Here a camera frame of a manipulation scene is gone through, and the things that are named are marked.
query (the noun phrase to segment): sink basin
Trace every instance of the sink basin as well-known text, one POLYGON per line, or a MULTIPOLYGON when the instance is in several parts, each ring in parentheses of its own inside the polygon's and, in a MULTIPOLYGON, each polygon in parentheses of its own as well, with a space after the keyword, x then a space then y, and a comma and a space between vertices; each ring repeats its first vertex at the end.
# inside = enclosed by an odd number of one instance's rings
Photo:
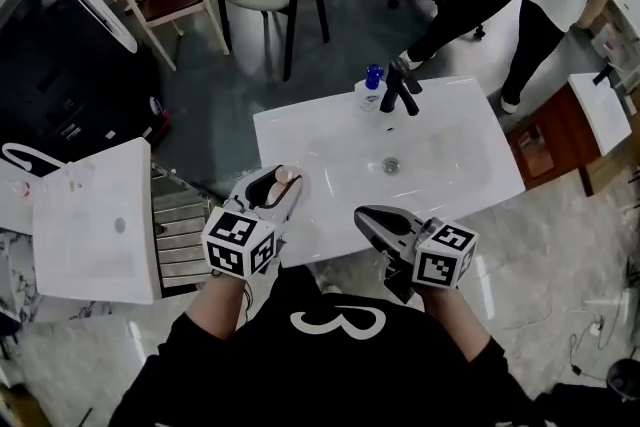
POLYGON ((285 267, 367 248, 353 222, 361 205, 453 220, 524 191, 477 81, 452 77, 421 85, 415 117, 401 100, 391 114, 364 113, 353 93, 254 116, 262 165, 295 165, 305 173, 280 253, 285 267))

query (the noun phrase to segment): black t-shirt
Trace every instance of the black t-shirt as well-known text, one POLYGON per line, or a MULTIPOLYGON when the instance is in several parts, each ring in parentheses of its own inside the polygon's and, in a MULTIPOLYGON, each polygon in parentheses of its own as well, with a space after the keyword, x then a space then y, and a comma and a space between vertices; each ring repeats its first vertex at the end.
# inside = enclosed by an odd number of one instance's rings
POLYGON ((293 300, 276 285, 225 341, 179 317, 110 425, 544 425, 495 341, 468 363, 422 312, 342 294, 293 300))

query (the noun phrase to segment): marble floor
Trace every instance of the marble floor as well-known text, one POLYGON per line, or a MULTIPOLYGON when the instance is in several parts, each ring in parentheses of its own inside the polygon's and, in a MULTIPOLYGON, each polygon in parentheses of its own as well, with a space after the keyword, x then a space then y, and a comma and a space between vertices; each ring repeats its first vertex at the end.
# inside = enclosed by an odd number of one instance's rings
MULTIPOLYGON (((638 244, 638 191, 623 173, 585 198, 577 173, 461 220, 480 233, 473 271, 461 285, 511 370, 532 396, 556 382, 603 386, 569 368, 569 337, 600 316, 602 337, 587 333, 574 356, 584 372, 604 377, 631 351, 637 296, 625 291, 625 269, 638 244)), ((318 264, 343 292, 388 298, 385 258, 373 250, 318 264)), ((251 318, 268 297, 276 267, 251 280, 251 318)), ((127 306, 109 316, 30 324, 11 352, 55 426, 104 426, 145 358, 162 343, 192 295, 153 306, 127 306)), ((420 307, 412 300, 410 306, 420 307)))

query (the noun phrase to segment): black pants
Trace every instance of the black pants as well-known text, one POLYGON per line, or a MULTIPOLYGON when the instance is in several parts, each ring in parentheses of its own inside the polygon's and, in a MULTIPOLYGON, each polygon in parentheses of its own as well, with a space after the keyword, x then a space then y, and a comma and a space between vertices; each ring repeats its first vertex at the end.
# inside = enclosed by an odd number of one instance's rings
MULTIPOLYGON (((430 59, 444 45, 472 31, 511 1, 451 0, 438 13, 427 33, 409 49, 409 57, 412 61, 430 59)), ((502 96, 508 103, 520 103, 520 92, 564 34, 537 4, 522 0, 518 48, 502 87, 502 96)))

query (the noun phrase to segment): black faucet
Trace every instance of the black faucet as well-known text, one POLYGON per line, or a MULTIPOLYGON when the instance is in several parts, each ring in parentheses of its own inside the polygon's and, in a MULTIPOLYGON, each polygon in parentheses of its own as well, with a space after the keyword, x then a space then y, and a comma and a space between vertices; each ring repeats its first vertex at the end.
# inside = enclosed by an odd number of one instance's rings
POLYGON ((416 116, 420 112, 420 109, 411 95, 417 95, 419 93, 422 93, 422 86, 420 86, 418 81, 411 75, 411 70, 409 70, 407 63, 399 57, 396 57, 389 64, 387 92, 384 94, 384 98, 382 98, 380 110, 382 112, 393 112, 393 109, 396 107, 398 95, 400 95, 409 116, 416 116))

